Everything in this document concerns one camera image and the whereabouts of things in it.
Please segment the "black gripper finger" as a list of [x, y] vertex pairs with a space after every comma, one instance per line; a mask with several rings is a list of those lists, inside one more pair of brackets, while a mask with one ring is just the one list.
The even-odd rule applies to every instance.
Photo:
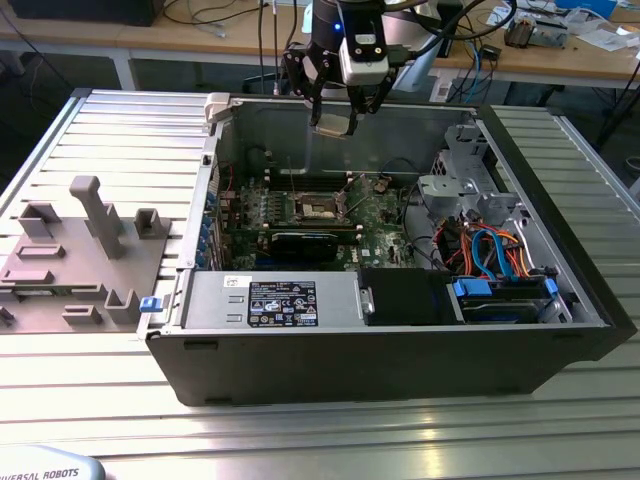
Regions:
[[346, 90], [351, 105], [346, 135], [351, 136], [354, 134], [361, 117], [365, 114], [375, 114], [381, 107], [388, 94], [388, 80], [384, 79], [377, 85], [371, 96], [365, 95], [364, 86], [347, 86]]
[[315, 127], [321, 118], [322, 89], [325, 84], [325, 61], [315, 66], [303, 49], [288, 47], [282, 56], [291, 92], [304, 99], [311, 110], [309, 124]]

